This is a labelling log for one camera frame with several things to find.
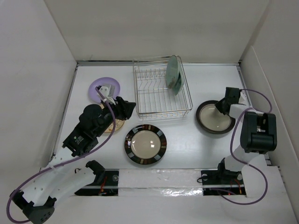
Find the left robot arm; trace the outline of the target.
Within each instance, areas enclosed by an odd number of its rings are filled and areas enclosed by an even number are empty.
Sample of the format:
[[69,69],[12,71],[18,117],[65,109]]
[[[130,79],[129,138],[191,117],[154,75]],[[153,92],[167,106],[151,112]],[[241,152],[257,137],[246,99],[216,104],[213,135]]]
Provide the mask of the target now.
[[23,223],[43,224],[53,215],[63,199],[73,195],[88,184],[99,185],[104,181],[105,168],[96,160],[85,163],[73,176],[68,174],[75,169],[76,163],[103,147],[111,138],[109,135],[101,144],[98,138],[115,124],[116,120],[128,120],[136,107],[117,96],[113,100],[103,99],[104,107],[97,104],[86,106],[79,116],[79,123],[63,141],[62,148],[48,165],[25,180],[9,196],[6,206],[8,219],[12,218],[10,205],[14,203],[27,218]]

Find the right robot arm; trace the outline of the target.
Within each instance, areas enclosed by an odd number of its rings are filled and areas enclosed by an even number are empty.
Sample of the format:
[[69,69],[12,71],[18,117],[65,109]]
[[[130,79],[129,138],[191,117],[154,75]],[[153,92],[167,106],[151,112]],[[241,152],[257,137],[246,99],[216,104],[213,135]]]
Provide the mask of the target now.
[[230,155],[218,164],[215,179],[227,183],[241,174],[244,166],[260,154],[272,152],[277,147],[277,122],[271,113],[270,100],[256,90],[244,89],[257,93],[269,103],[269,111],[263,112],[250,106],[241,105],[239,99],[243,89],[227,87],[223,99],[215,104],[216,109],[230,118],[236,119],[230,141]]

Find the teal round flower plate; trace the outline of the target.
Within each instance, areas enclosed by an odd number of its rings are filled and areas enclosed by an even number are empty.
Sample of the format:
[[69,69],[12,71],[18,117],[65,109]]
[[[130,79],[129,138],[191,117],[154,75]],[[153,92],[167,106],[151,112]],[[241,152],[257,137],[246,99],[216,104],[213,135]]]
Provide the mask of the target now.
[[165,80],[169,89],[172,89],[179,77],[179,62],[175,55],[172,55],[167,63]]

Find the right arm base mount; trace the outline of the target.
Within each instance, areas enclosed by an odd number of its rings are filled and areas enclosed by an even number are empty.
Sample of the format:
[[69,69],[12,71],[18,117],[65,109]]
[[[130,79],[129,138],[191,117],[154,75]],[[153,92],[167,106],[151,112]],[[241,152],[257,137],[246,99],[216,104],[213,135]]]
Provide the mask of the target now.
[[204,196],[246,195],[241,172],[225,174],[218,170],[202,170],[197,182],[202,184]]

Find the tan plate under arm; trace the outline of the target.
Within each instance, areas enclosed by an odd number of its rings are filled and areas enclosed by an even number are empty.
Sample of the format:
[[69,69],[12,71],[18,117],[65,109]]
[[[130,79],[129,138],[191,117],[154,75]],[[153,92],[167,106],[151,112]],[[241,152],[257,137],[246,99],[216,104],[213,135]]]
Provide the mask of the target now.
[[[123,127],[124,123],[125,123],[124,120],[116,119],[116,120],[115,120],[115,124],[116,124],[115,131],[120,130],[120,129]],[[112,124],[111,124],[111,125],[104,131],[104,133],[111,133],[112,130],[113,130],[113,127],[114,127],[114,124],[112,123]]]

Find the teal rectangular plate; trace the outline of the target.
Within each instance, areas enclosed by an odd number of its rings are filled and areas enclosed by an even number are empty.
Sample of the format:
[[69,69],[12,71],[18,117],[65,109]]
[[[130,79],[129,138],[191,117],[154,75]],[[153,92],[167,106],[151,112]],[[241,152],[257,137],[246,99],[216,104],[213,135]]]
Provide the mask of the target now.
[[184,85],[184,80],[182,78],[181,73],[179,73],[178,79],[177,79],[175,85],[172,88],[173,93],[174,93],[175,96],[179,94],[179,92],[181,91],[183,85]]

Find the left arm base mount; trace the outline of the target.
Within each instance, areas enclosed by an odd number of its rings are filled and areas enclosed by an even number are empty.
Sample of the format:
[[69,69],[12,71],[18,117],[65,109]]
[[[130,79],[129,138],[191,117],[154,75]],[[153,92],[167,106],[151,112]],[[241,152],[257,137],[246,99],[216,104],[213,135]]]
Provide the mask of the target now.
[[75,192],[76,196],[118,196],[119,170],[106,170],[103,177]]

